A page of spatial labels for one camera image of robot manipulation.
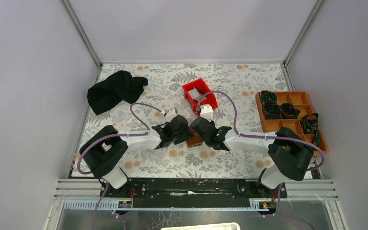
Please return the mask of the brown leather card holder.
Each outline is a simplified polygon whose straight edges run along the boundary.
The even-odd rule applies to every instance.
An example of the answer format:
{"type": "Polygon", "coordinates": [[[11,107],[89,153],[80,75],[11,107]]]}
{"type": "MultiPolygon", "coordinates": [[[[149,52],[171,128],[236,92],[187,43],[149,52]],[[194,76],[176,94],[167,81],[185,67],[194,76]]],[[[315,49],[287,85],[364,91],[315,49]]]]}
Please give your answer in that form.
{"type": "Polygon", "coordinates": [[[202,145],[204,141],[201,137],[191,127],[189,127],[189,130],[193,136],[186,141],[187,147],[193,148],[202,145]]]}

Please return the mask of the stack of credit cards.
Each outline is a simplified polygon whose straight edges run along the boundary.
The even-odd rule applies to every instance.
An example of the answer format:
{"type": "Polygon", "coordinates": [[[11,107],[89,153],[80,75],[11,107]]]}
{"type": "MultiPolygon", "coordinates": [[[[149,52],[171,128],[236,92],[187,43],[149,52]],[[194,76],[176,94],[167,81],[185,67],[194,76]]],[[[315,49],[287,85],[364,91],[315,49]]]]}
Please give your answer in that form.
{"type": "Polygon", "coordinates": [[[201,93],[196,88],[193,88],[192,90],[189,90],[188,94],[191,97],[191,99],[195,102],[202,102],[203,100],[205,100],[207,98],[206,96],[203,95],[203,93],[201,93]]]}

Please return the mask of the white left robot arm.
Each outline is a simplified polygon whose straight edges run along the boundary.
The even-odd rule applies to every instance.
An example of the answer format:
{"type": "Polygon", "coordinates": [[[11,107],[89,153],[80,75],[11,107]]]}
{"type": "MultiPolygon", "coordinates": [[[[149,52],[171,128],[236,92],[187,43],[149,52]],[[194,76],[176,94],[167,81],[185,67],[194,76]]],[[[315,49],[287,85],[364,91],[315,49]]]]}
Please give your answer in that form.
{"type": "Polygon", "coordinates": [[[88,173],[105,180],[116,196],[123,197],[128,194],[130,185],[128,177],[117,165],[126,152],[163,149],[192,137],[188,121],[181,115],[147,131],[120,133],[108,125],[80,148],[80,159],[88,166],[88,173]]]}

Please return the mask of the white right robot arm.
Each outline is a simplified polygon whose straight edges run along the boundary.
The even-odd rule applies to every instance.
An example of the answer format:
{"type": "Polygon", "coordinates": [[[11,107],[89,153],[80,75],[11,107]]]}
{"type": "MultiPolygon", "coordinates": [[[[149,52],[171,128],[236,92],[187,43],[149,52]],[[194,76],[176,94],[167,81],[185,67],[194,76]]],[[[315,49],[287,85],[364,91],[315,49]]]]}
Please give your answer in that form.
{"type": "Polygon", "coordinates": [[[202,117],[190,126],[207,146],[215,150],[267,153],[274,164],[261,173],[255,185],[257,194],[262,197],[270,196],[287,180],[302,181],[316,147],[286,127],[277,132],[245,134],[229,126],[217,128],[213,121],[202,117]]]}

